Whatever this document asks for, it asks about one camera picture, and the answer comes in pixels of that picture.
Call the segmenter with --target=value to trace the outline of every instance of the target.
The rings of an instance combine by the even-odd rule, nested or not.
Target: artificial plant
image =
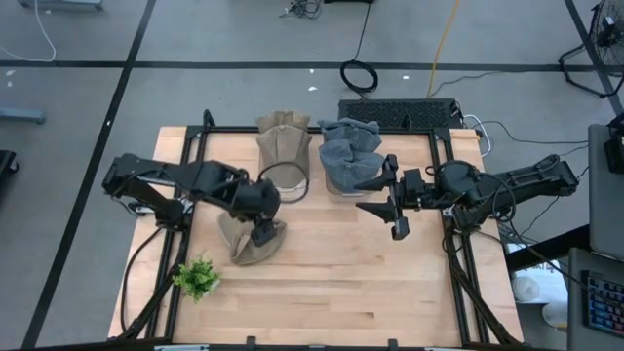
[[[213,270],[213,262],[202,258],[191,261],[190,268],[184,264],[179,266],[174,275],[174,284],[184,289],[197,303],[205,294],[211,294],[221,282],[220,274]]]

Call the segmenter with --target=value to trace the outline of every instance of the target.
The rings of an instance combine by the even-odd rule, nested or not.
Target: wooden table
[[[162,128],[154,159],[179,162],[184,133],[184,127]],[[245,168],[255,178],[255,136],[209,134],[206,159]],[[451,136],[455,158],[482,168],[474,131],[453,130]],[[396,154],[403,170],[432,163],[426,136],[383,135],[382,140],[377,151]],[[318,155],[321,143],[322,136],[314,135],[309,194],[297,204],[282,205],[277,214],[288,224],[288,232],[283,247],[271,259],[250,267],[232,265],[216,225],[222,210],[197,205],[188,259],[211,259],[223,281],[215,295],[197,304],[190,297],[181,298],[174,342],[242,344],[254,335],[258,344],[383,346],[389,338],[396,338],[401,346],[460,345],[439,211],[405,211],[411,233],[403,241],[393,241],[390,225],[356,209],[352,201],[336,202],[328,194]],[[444,161],[441,143],[439,150]],[[173,194],[171,188],[159,190],[166,196]],[[386,196],[380,192],[369,199],[385,201]],[[130,254],[153,230],[152,216],[137,222]],[[486,222],[483,231],[498,237],[493,221]],[[128,323],[153,292],[163,238],[164,234],[150,243],[133,266]],[[500,245],[480,235],[471,240],[484,300],[510,334],[522,340]],[[472,303],[467,296],[464,299],[471,338],[478,340]],[[157,335],[163,333],[168,304],[166,297]],[[119,333],[118,300],[109,334]]]

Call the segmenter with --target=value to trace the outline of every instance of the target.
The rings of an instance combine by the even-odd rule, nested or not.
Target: yellow cable
[[[440,44],[438,44],[438,51],[436,52],[436,57],[433,60],[433,66],[431,67],[431,76],[429,77],[429,89],[427,89],[427,98],[431,96],[431,89],[433,88],[433,79],[436,75],[436,66],[438,65],[438,57],[440,56],[440,52],[442,51],[442,46],[445,44],[445,39],[447,39],[447,34],[449,34],[450,25],[453,20],[455,20],[455,15],[457,14],[457,8],[459,8],[459,0],[455,0],[455,5],[452,7],[452,13],[447,20],[447,26],[445,27],[445,32],[442,34],[442,39],[440,39]]]

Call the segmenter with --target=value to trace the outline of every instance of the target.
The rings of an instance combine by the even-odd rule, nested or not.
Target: gray floor
[[[576,0],[589,23],[597,0]],[[366,6],[333,4],[317,21],[278,19],[288,0],[158,0],[139,60],[342,61],[357,48]],[[41,18],[58,59],[124,60],[146,0],[107,0],[105,11],[52,9]],[[361,60],[431,62],[452,0],[385,0],[370,12]],[[0,2],[0,46],[34,58],[49,56],[32,11]],[[563,0],[462,2],[441,62],[556,63],[580,43]],[[10,59],[0,52],[1,59]],[[574,63],[589,64],[586,54]],[[3,68],[0,105],[42,108],[43,126],[0,122],[0,148],[17,151],[21,170],[0,204],[0,273],[13,277],[0,288],[0,348],[21,345],[74,204],[121,69]],[[436,81],[479,72],[440,71]],[[363,79],[350,72],[355,79]],[[600,86],[596,73],[574,73]],[[428,71],[380,70],[372,98],[422,98]],[[587,126],[608,122],[613,110],[568,85],[559,72],[499,74],[445,87],[438,98],[457,98],[464,113],[503,122],[516,137],[580,140]],[[103,196],[99,184],[113,157],[149,157],[161,126],[197,124],[209,108],[220,125],[249,125],[273,109],[297,109],[332,119],[341,98],[357,98],[337,70],[134,69],[80,221],[39,346],[104,340],[122,278],[134,221]],[[500,172],[532,164],[573,146],[517,144],[487,126],[494,149],[487,169]],[[575,172],[587,165],[585,150],[565,157]],[[588,220],[587,179],[527,235],[544,240]],[[528,227],[549,199],[519,207],[517,227]],[[537,308],[521,308],[526,340],[566,348],[566,335],[535,321]]]

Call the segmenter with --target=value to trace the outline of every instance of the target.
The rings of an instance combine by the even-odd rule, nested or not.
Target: black keyboard
[[[583,323],[585,326],[624,337],[624,286],[602,278],[599,273],[581,271]]]
[[[463,128],[459,104],[454,98],[341,100],[338,119],[346,117],[375,121],[382,129]]]

